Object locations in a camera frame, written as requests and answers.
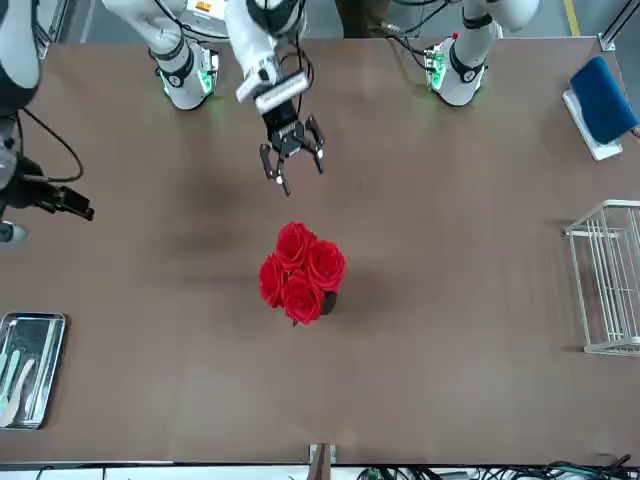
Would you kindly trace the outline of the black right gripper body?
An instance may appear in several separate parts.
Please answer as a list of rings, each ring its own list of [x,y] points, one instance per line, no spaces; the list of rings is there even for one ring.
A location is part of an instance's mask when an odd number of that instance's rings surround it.
[[[17,159],[16,172],[1,191],[1,209],[38,207],[43,210],[59,210],[60,191],[47,182],[28,180],[27,176],[41,176],[42,168],[24,156]]]

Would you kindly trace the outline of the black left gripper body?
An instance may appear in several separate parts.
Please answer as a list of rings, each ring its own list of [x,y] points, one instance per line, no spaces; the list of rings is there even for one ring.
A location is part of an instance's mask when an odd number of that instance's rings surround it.
[[[262,159],[275,151],[280,158],[289,158],[307,146],[305,127],[299,121],[296,107],[287,100],[262,115],[267,130],[266,144],[262,145]]]

